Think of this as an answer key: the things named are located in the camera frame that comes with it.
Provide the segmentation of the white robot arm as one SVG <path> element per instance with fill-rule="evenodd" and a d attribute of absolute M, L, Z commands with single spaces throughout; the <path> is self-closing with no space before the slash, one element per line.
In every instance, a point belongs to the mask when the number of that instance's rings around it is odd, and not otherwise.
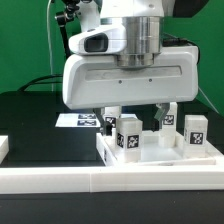
<path fill-rule="evenodd" d="M 165 42 L 166 17 L 191 18 L 209 0 L 81 1 L 81 32 L 69 38 L 63 101 L 71 109 L 155 104 L 163 120 L 170 104 L 198 93 L 200 51 Z"/>

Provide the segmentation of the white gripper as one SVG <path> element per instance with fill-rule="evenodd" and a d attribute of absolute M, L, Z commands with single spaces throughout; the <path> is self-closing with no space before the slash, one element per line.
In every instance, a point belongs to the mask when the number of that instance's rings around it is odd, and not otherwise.
<path fill-rule="evenodd" d="M 198 92 L 198 48 L 162 47 L 156 53 L 127 55 L 123 26 L 103 25 L 72 36 L 63 71 L 63 101 L 71 109 L 94 108 L 104 134 L 103 114 L 110 106 L 157 104 L 154 130 L 170 102 L 193 100 Z"/>

